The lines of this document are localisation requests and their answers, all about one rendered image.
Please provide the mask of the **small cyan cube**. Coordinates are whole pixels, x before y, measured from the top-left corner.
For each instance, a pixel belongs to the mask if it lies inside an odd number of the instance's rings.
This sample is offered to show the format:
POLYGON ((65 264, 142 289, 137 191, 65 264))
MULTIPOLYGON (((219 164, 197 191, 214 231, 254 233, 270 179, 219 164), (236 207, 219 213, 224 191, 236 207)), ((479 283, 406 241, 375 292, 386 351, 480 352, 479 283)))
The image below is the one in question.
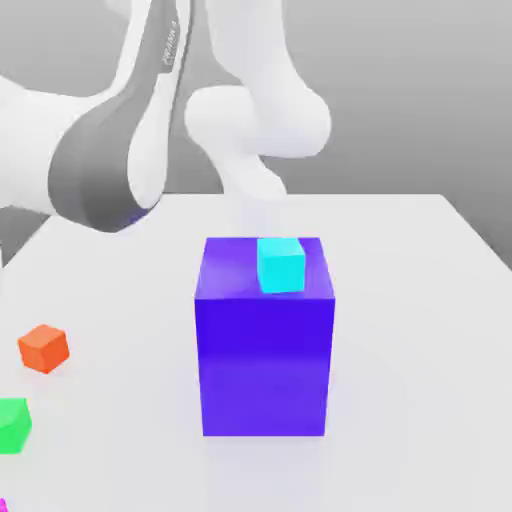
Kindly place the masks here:
POLYGON ((257 277, 266 294, 301 292, 306 256, 298 238, 257 239, 257 277))

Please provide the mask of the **small orange cube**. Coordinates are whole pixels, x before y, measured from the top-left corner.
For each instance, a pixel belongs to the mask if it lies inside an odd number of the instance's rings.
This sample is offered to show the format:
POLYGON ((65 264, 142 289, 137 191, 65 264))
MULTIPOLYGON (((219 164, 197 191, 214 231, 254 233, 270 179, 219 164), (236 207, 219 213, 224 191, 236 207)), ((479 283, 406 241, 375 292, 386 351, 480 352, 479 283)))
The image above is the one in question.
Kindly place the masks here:
POLYGON ((66 333, 41 324, 18 339, 23 364, 33 370, 49 374, 69 358, 66 333))

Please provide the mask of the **small green cube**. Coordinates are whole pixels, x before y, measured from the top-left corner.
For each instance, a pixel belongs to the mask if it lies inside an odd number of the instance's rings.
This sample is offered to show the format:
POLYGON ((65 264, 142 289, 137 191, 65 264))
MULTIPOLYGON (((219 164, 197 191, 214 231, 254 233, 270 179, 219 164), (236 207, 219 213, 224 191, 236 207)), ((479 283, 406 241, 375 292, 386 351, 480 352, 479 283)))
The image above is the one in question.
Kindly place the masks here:
POLYGON ((0 455, 20 453, 31 428, 32 419, 25 398, 0 398, 0 455))

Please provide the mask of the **large purple box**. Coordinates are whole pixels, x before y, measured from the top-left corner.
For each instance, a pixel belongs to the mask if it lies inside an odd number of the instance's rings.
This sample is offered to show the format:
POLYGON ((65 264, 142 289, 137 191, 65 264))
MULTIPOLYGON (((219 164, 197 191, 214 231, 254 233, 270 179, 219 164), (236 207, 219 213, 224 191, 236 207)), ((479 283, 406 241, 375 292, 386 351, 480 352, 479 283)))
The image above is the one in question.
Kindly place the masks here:
POLYGON ((321 241, 300 243, 304 291, 265 294, 255 239, 205 242, 194 307, 206 436, 325 432, 336 299, 321 241))

